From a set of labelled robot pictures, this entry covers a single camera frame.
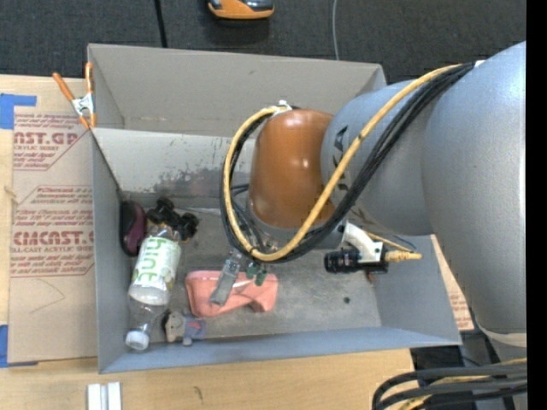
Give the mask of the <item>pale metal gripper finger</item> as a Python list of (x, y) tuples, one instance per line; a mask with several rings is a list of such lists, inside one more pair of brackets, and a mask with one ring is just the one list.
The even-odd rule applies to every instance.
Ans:
[(225, 260), (225, 264), (221, 269), (215, 289), (209, 297), (209, 301), (219, 307), (226, 304), (228, 297), (232, 291), (240, 269), (240, 253), (232, 252)]

